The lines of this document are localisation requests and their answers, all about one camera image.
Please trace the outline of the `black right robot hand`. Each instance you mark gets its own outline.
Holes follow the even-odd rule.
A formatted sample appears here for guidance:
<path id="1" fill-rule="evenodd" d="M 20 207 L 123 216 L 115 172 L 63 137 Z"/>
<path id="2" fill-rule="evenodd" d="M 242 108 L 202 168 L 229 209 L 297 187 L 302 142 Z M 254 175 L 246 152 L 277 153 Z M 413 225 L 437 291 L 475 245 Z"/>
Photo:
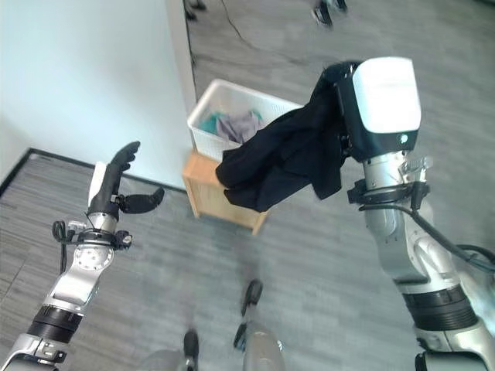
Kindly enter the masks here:
<path id="1" fill-rule="evenodd" d="M 422 120 L 413 61 L 382 56 L 334 63 L 313 90 L 330 90 L 347 138 L 346 151 L 358 162 L 413 151 Z"/>

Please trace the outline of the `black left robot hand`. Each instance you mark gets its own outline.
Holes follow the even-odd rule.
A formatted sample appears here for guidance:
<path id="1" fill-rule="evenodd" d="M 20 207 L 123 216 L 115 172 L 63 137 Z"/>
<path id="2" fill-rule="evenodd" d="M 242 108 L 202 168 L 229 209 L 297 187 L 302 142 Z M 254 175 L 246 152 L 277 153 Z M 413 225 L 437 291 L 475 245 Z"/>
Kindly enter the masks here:
<path id="1" fill-rule="evenodd" d="M 118 192 L 121 177 L 130 169 L 140 144 L 139 141 L 128 143 L 106 165 L 102 183 L 96 195 L 90 199 L 87 214 L 106 213 L 118 220 L 120 211 L 127 214 L 143 214 L 153 211 L 161 204 L 165 196 L 163 188 L 157 188 L 149 195 L 123 196 Z"/>

